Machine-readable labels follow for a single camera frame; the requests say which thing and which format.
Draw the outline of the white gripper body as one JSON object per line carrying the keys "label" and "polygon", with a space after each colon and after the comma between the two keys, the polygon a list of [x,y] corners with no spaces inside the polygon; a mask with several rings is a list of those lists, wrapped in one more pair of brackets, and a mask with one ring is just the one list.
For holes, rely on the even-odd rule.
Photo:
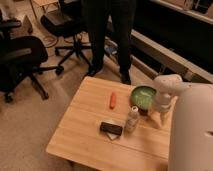
{"label": "white gripper body", "polygon": [[157,92],[153,100],[153,107],[160,113],[166,113],[171,107],[171,100],[170,94]]}

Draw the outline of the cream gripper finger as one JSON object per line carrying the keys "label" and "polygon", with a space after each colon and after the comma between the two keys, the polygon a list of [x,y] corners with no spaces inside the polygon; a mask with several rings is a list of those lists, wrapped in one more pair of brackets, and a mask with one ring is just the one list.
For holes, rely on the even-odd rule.
{"label": "cream gripper finger", "polygon": [[168,112],[167,113],[161,113],[160,114],[160,120],[161,120],[161,125],[164,126],[168,120]]}
{"label": "cream gripper finger", "polygon": [[155,116],[156,115],[156,110],[153,108],[153,107],[151,107],[149,110],[148,110],[148,116],[150,117],[150,118],[152,118],[153,116]]}

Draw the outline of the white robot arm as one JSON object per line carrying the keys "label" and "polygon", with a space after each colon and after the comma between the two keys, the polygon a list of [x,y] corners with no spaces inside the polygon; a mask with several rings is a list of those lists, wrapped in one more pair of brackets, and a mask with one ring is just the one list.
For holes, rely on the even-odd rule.
{"label": "white robot arm", "polygon": [[213,171],[213,84],[184,82],[180,75],[160,75],[153,80],[156,95],[152,109],[171,120],[168,171]]}

